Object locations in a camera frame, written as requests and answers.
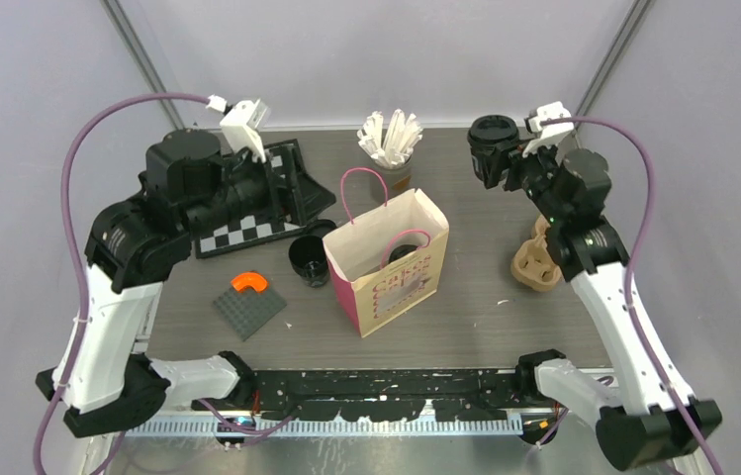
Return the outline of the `pink cakes paper bag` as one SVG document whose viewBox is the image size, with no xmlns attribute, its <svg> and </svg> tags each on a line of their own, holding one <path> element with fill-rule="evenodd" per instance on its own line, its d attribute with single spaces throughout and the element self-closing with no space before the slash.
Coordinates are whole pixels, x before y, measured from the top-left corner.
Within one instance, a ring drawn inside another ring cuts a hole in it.
<svg viewBox="0 0 741 475">
<path fill-rule="evenodd" d="M 362 337 L 438 288 L 449 222 L 421 189 L 409 189 L 323 237 L 335 297 Z"/>
</svg>

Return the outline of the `single black cup lid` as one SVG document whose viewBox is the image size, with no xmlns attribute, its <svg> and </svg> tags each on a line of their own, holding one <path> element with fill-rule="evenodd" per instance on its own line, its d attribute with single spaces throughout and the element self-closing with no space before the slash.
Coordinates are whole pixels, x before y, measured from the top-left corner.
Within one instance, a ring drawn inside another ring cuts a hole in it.
<svg viewBox="0 0 741 475">
<path fill-rule="evenodd" d="M 399 259 L 401 259 L 401 258 L 403 258 L 403 257 L 405 257 L 407 255 L 409 255 L 410 253 L 414 252 L 417 249 L 418 249 L 418 246 L 416 244 L 401 244 L 401 245 L 398 245 L 397 247 L 395 247 L 391 251 L 391 253 L 390 253 L 389 257 L 388 257 L 387 263 L 388 264 L 391 264 L 391 263 L 393 263 L 393 262 L 395 262 L 395 261 L 397 261 L 397 260 L 399 260 Z"/>
</svg>

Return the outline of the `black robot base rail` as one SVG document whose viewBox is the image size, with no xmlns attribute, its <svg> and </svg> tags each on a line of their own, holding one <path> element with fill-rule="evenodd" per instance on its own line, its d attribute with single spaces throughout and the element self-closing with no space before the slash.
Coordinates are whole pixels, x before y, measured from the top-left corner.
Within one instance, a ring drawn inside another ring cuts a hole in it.
<svg viewBox="0 0 741 475">
<path fill-rule="evenodd" d="M 521 389 L 507 369 L 256 370 L 243 382 L 244 400 L 208 403 L 219 411 L 250 412 L 280 422 L 374 423 L 415 420 L 432 409 L 440 422 L 502 420 L 508 410 L 553 419 L 567 409 Z"/>
</svg>

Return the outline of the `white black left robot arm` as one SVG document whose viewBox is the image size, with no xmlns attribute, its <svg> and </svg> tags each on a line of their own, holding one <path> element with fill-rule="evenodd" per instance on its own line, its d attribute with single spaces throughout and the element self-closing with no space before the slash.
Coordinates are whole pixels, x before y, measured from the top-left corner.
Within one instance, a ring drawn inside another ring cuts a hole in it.
<svg viewBox="0 0 741 475">
<path fill-rule="evenodd" d="M 159 411 L 198 399 L 245 408 L 252 370 L 222 351 L 201 360 L 163 361 L 139 347 L 173 267 L 200 252 L 220 231 L 274 238 L 277 225 L 298 228 L 333 205 L 313 179 L 297 141 L 270 144 L 264 161 L 251 148 L 223 152 L 203 130 L 179 130 L 148 148 L 138 192 L 94 220 L 84 254 L 88 298 L 75 330 L 83 339 L 66 356 L 73 365 L 38 374 L 49 400 L 66 406 L 63 420 L 79 438 L 136 428 Z"/>
</svg>

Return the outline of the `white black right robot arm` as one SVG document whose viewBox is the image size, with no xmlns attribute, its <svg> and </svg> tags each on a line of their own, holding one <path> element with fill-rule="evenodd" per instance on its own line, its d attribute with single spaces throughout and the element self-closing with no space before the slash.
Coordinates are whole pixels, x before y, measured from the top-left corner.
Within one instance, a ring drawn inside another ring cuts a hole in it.
<svg viewBox="0 0 741 475">
<path fill-rule="evenodd" d="M 603 455 L 620 471 L 697 451 L 721 424 L 712 400 L 679 380 L 650 329 L 629 255 L 603 214 L 611 189 L 606 160 L 586 149 L 563 158 L 542 147 L 472 145 L 473 169 L 486 188 L 522 190 L 549 222 L 546 249 L 581 299 L 612 362 L 613 391 L 556 349 L 529 353 L 515 367 L 514 388 L 528 406 L 553 400 L 594 430 Z"/>
</svg>

